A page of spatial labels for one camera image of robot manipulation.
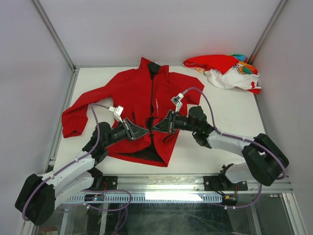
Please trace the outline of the red zip jacket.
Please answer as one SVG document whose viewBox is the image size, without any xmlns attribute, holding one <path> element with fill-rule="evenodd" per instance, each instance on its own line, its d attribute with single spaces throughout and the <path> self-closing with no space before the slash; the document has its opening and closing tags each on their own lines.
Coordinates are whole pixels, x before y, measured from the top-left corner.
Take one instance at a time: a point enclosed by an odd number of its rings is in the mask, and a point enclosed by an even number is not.
<svg viewBox="0 0 313 235">
<path fill-rule="evenodd" d="M 91 103 L 112 98 L 114 106 L 124 108 L 121 117 L 150 130 L 135 140 L 122 140 L 108 147 L 108 155 L 117 159 L 167 167 L 178 138 L 178 132 L 166 134 L 151 130 L 175 109 L 172 97 L 188 88 L 204 90 L 196 77 L 170 72 L 169 66 L 159 66 L 142 58 L 137 69 L 122 71 L 107 85 L 80 95 L 62 114 L 64 138 L 79 136 L 87 124 L 87 110 Z"/>
</svg>

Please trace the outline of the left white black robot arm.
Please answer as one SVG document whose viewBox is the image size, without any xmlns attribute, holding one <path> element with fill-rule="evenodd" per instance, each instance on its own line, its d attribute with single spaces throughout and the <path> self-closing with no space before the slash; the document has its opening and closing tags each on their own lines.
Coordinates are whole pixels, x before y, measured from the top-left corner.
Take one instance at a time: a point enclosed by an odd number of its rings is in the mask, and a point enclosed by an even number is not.
<svg viewBox="0 0 313 235">
<path fill-rule="evenodd" d="M 27 177 L 15 208 L 25 220 L 42 225 L 71 196 L 101 188 L 103 173 L 96 166 L 108 155 L 108 147 L 123 140 L 135 141 L 148 133 L 148 129 L 127 118 L 115 128 L 107 122 L 97 123 L 90 140 L 73 159 L 46 174 L 33 173 Z"/>
</svg>

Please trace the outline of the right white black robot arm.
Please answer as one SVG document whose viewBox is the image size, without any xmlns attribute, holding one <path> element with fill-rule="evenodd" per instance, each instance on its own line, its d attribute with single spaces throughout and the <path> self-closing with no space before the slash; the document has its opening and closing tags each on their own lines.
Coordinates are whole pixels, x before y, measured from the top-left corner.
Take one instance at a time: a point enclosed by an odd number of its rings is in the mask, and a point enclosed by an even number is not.
<svg viewBox="0 0 313 235">
<path fill-rule="evenodd" d="M 269 187 L 286 175 L 289 166 L 285 154 L 268 135 L 260 133 L 248 138 L 216 130 L 207 122 L 201 106 L 192 107 L 187 116 L 170 110 L 152 130 L 163 133 L 190 131 L 202 147 L 221 149 L 243 157 L 244 163 L 222 166 L 216 183 L 222 189 L 231 189 L 236 183 L 247 180 L 256 180 Z"/>
</svg>

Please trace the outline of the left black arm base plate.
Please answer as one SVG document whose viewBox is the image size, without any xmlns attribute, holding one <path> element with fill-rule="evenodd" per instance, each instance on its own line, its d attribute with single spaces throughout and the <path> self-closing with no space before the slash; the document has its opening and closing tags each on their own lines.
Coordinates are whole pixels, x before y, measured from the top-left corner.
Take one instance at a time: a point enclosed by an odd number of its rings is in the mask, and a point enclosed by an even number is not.
<svg viewBox="0 0 313 235">
<path fill-rule="evenodd" d="M 93 180 L 92 185 L 85 189 L 86 191 L 104 191 L 117 189 L 118 177 L 102 175 L 96 176 Z"/>
</svg>

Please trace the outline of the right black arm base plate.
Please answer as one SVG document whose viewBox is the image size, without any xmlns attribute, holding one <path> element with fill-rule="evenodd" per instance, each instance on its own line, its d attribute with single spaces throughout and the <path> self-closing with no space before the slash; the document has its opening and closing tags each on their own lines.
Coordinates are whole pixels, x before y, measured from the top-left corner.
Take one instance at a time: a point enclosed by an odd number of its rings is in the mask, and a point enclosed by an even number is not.
<svg viewBox="0 0 313 235">
<path fill-rule="evenodd" d="M 218 175 L 203 176 L 203 185 L 205 191 L 248 191 L 246 181 L 232 183 L 227 178 Z"/>
</svg>

